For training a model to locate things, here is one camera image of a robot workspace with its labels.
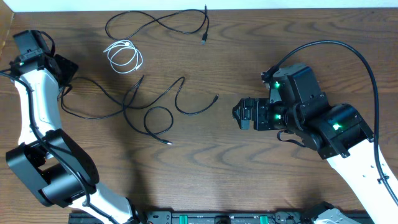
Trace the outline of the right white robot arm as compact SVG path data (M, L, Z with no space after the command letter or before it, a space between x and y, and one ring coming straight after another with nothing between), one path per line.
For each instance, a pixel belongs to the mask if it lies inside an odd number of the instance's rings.
M397 178L383 157L375 135L360 113L343 103L332 106L313 70L297 63L261 75L268 98L243 98L232 109L240 129L295 134L301 147L317 151L350 186L374 223L393 223Z

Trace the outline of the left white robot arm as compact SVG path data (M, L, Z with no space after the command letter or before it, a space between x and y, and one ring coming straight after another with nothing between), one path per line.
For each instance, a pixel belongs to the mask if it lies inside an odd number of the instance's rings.
M19 92L22 129L6 162L46 207L75 208L103 223L146 223L147 217L126 197L100 182L92 158L62 129L58 97L78 65L48 46L48 34L25 30L13 36L20 55L7 73Z

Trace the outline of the cardboard box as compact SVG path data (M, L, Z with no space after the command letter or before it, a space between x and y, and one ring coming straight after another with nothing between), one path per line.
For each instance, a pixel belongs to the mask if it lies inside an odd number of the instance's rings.
M6 44L7 37L9 35L9 31L11 28L11 24L14 19L14 12L9 8L9 6L1 0L0 4L0 51L2 54L2 51L4 49L4 46Z

